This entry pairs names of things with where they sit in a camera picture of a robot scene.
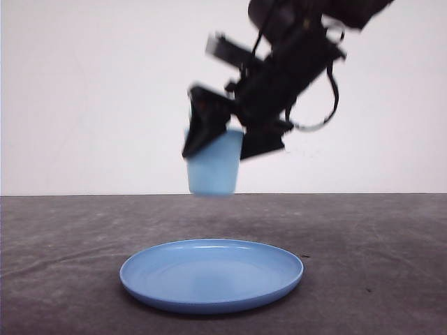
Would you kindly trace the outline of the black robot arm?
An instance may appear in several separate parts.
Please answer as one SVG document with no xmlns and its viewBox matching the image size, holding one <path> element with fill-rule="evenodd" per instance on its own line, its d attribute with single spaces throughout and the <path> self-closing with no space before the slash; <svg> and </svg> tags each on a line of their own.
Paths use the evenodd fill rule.
<svg viewBox="0 0 447 335">
<path fill-rule="evenodd" d="M 194 85 L 189 90 L 191 120 L 182 155 L 195 156 L 226 132 L 231 117 L 245 128 L 240 158 L 266 154 L 284 147 L 285 133 L 317 131 L 291 121 L 298 96 L 321 74 L 333 76 L 333 65 L 345 53 L 328 36 L 323 16 L 346 28 L 363 29 L 388 5 L 387 1 L 251 1 L 248 16 L 258 37 L 271 46 L 260 59 L 255 49 L 244 49 L 225 36 L 207 41 L 208 54 L 236 67 L 238 81 L 220 95 Z"/>
</svg>

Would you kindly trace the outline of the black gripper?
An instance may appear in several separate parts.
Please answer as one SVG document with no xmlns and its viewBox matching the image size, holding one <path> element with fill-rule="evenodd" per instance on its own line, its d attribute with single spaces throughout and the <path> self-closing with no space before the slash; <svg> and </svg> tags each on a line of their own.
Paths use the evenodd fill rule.
<svg viewBox="0 0 447 335">
<path fill-rule="evenodd" d="M 327 32 L 335 26 L 317 24 L 298 28 L 280 42 L 261 62 L 258 70 L 241 77 L 236 84 L 235 115 L 247 127 L 242 141 L 240 160 L 283 149 L 282 137 L 293 128 L 314 132 L 334 117 L 339 104 L 339 88 L 333 65 L 346 54 L 330 40 Z M 329 79 L 334 103 L 322 122 L 312 125 L 293 123 L 290 110 L 298 96 L 322 73 Z M 202 87 L 189 89 L 191 118 L 182 157 L 197 154 L 226 132 L 233 111 L 232 100 Z M 285 112 L 285 120 L 279 115 Z"/>
</svg>

